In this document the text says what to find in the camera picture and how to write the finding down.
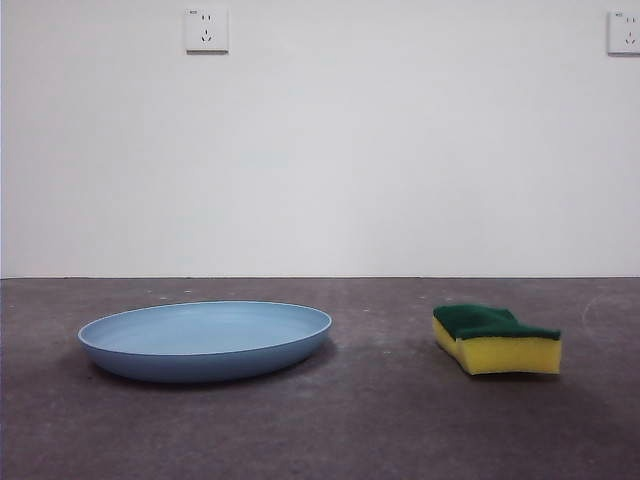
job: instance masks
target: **floor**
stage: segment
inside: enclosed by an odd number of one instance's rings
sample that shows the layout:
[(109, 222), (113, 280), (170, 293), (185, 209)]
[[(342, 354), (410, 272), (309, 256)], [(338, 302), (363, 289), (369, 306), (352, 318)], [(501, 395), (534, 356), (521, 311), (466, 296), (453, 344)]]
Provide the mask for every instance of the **floor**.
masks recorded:
[[(75, 335), (197, 300), (310, 305), (331, 341), (264, 377), (119, 378)], [(478, 302), (563, 330), (559, 376), (470, 377), (435, 305)], [(55, 279), (2, 282), (2, 478), (637, 479), (640, 279)]]

